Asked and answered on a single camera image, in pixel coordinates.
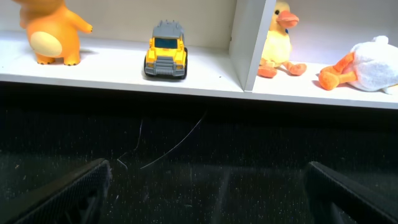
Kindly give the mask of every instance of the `truck grille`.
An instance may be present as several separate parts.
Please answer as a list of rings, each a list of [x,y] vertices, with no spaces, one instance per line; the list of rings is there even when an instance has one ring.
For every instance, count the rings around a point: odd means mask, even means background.
[[[173,57],[158,56],[156,60],[156,74],[173,75],[174,61]]]

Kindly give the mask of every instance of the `yellow toy truck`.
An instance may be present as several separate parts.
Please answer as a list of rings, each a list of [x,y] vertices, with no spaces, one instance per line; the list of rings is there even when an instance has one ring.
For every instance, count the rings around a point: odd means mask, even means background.
[[[154,28],[144,60],[148,77],[161,75],[185,79],[187,77],[188,50],[184,29],[178,22],[161,21]]]

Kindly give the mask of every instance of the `white plush toy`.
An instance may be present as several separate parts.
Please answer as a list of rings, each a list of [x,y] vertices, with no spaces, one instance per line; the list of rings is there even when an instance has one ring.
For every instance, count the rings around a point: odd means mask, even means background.
[[[386,36],[357,44],[336,65],[324,68],[319,82],[326,90],[349,83],[364,91],[398,93],[398,48],[389,45]]]

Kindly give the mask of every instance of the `duck beak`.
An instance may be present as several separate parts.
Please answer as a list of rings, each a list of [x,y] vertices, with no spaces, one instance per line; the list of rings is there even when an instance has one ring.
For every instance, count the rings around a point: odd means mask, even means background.
[[[276,19],[276,21],[283,28],[288,29],[295,27],[297,23],[299,23],[299,18],[289,11],[283,11],[279,14],[279,17]]]

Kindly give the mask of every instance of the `yellow duck plush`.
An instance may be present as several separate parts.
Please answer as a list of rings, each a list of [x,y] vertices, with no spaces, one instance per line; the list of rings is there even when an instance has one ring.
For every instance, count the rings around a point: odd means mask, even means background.
[[[287,32],[295,27],[299,18],[290,12],[286,2],[277,1],[269,26],[267,40],[262,51],[258,75],[273,78],[277,74],[276,68],[283,65],[291,75],[302,75],[306,70],[305,64],[294,65],[289,62],[292,44]]]

